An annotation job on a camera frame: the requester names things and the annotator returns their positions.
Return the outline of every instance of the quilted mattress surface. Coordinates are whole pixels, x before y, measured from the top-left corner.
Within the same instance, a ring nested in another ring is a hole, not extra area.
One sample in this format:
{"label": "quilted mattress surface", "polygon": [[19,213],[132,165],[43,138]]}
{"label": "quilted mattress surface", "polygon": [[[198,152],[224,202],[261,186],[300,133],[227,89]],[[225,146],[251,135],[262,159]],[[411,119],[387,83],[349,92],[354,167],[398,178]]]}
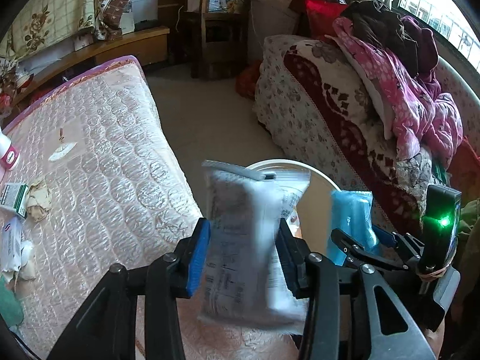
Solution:
{"label": "quilted mattress surface", "polygon": [[[21,157],[2,181],[28,183],[44,176],[53,196],[45,219],[28,218],[23,225],[23,237],[35,244],[37,278],[17,284],[25,313],[21,334],[45,358],[112,263],[131,269],[173,251],[191,235],[201,212],[134,57],[107,62],[63,84],[4,132]],[[187,359],[296,358],[290,337],[203,325],[197,319],[201,300],[200,291],[191,300],[178,300]],[[140,358],[143,343],[141,298]]]}

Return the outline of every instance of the green led light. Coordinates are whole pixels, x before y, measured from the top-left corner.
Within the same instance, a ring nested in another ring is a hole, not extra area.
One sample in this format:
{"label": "green led light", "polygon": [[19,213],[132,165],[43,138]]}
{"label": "green led light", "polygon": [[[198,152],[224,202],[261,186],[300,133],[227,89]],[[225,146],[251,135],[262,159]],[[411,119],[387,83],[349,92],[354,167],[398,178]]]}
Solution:
{"label": "green led light", "polygon": [[448,216],[445,216],[441,219],[438,220],[438,223],[440,223],[440,226],[442,227],[446,227],[450,224],[450,217]]}

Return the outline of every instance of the bed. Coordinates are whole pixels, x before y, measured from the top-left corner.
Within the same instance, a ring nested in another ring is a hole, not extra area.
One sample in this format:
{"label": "bed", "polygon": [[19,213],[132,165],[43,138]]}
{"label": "bed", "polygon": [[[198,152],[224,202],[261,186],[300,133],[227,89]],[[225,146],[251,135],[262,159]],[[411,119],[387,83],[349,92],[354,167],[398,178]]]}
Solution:
{"label": "bed", "polygon": [[[255,92],[260,123],[287,156],[309,164],[344,190],[369,190],[375,225],[421,232],[429,184],[438,183],[428,147],[398,161],[360,77],[333,45],[293,35],[267,37]],[[464,134],[480,152],[480,100],[441,57],[437,78],[451,92]]]}
{"label": "bed", "polygon": [[[112,263],[128,269],[151,263],[191,235],[202,214],[134,57],[106,62],[56,88],[4,133],[21,157],[2,181],[45,176],[53,195],[48,216],[23,225],[24,238],[35,244],[37,278],[17,284],[25,314],[21,335],[45,358]],[[63,145],[72,143],[65,154]],[[49,161],[54,152],[63,157]],[[202,298],[198,292],[178,301],[187,359],[296,357],[290,337],[204,326],[197,320]],[[137,358],[144,356],[143,343],[139,299]]]}

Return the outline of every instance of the metal pivot screw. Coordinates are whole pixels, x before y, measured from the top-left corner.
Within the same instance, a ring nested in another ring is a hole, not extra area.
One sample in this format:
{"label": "metal pivot screw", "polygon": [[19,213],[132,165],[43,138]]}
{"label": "metal pivot screw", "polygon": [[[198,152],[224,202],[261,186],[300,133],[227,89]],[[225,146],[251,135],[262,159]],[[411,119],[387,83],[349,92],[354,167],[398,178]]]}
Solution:
{"label": "metal pivot screw", "polygon": [[111,264],[109,271],[113,274],[119,274],[122,271],[123,265],[119,262]]}
{"label": "metal pivot screw", "polygon": [[370,264],[363,264],[361,266],[361,270],[364,271],[366,274],[371,275],[372,273],[375,272],[375,268],[372,267]]}
{"label": "metal pivot screw", "polygon": [[168,263],[174,263],[175,261],[177,261],[177,256],[175,255],[175,253],[164,254],[163,261]]}
{"label": "metal pivot screw", "polygon": [[320,253],[310,253],[308,255],[308,259],[312,263],[319,263],[320,261],[322,261],[322,255]]}

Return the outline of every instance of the blue plastic bag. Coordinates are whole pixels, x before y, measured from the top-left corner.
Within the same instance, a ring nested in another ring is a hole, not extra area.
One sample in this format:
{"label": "blue plastic bag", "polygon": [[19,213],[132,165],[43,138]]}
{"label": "blue plastic bag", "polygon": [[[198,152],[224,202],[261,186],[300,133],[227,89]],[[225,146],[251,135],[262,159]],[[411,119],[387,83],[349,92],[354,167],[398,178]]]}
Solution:
{"label": "blue plastic bag", "polygon": [[[371,228],[372,201],[371,192],[332,191],[330,228],[339,228],[362,245],[365,251],[377,254],[378,237]],[[330,237],[327,242],[327,257],[337,266],[342,266],[347,257]]]}

